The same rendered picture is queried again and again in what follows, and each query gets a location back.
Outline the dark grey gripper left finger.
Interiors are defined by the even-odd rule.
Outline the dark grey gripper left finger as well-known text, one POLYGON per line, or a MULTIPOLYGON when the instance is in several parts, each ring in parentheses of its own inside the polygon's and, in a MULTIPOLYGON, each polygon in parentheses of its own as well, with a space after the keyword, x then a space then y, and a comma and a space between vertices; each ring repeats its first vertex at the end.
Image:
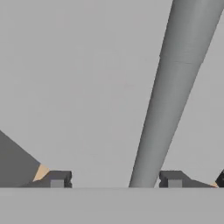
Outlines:
POLYGON ((72 188, 71 171, 49 171, 41 180, 31 182, 24 187, 35 188, 72 188))

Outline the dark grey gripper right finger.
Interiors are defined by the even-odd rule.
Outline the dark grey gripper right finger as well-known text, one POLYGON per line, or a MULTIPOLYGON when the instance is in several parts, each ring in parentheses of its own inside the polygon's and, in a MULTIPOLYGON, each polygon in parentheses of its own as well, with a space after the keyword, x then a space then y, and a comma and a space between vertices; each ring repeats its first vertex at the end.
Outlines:
POLYGON ((217 188, 195 179, 191 179, 182 171, 161 171, 159 173, 160 188, 217 188))

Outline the light grey cabinet door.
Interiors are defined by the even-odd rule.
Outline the light grey cabinet door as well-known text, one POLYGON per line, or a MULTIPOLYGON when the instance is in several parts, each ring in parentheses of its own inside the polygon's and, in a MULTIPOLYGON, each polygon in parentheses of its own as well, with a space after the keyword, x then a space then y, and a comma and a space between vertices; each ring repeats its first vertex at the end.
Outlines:
MULTIPOLYGON (((125 187, 173 0, 0 0, 0 130, 77 187, 125 187)), ((221 13, 161 170, 224 168, 221 13)))

